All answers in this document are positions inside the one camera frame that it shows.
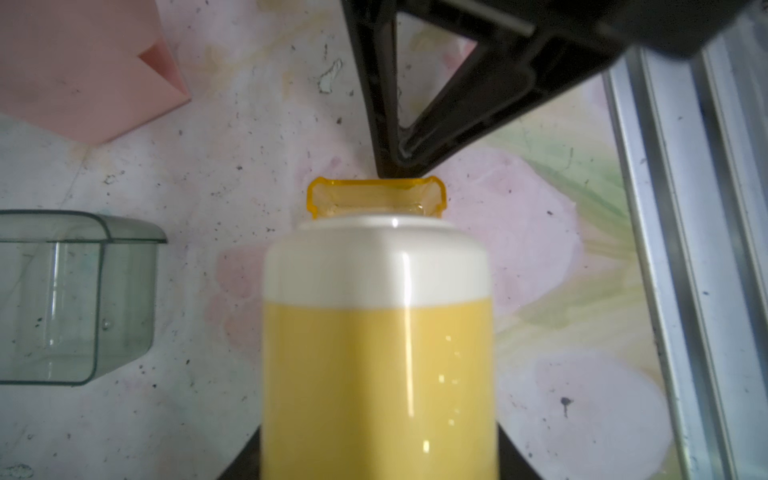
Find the black holder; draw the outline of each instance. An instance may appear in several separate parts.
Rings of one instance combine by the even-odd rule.
[[[259,480],[261,476],[261,428],[248,440],[242,452],[224,470],[218,480]],[[499,480],[541,480],[536,471],[518,452],[502,426],[498,426]]]
[[[744,0],[342,0],[381,178],[421,177],[608,67],[633,41],[690,56]],[[396,14],[477,42],[410,127],[397,119]]]

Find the pink cardboard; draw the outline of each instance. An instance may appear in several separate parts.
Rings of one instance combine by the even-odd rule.
[[[190,100],[154,0],[0,2],[0,111],[100,144]]]

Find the yellow liquid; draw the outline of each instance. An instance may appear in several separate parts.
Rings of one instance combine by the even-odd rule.
[[[264,314],[263,478],[498,477],[490,300]]]

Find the dark speck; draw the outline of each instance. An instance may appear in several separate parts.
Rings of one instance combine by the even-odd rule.
[[[574,401],[572,399],[569,399],[566,396],[560,399],[560,403],[563,404],[563,415],[565,415],[565,418],[568,418],[568,406],[573,402]]]

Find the marble surface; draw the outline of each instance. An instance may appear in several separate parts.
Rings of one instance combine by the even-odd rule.
[[[154,345],[77,388],[0,387],[0,478],[215,478],[260,422],[260,271],[316,176],[373,177],[337,2],[160,0],[193,100],[87,147],[0,117],[0,208],[153,222]],[[412,121],[472,43],[402,18]],[[435,172],[491,254],[498,418],[547,480],[679,478],[601,79]]]

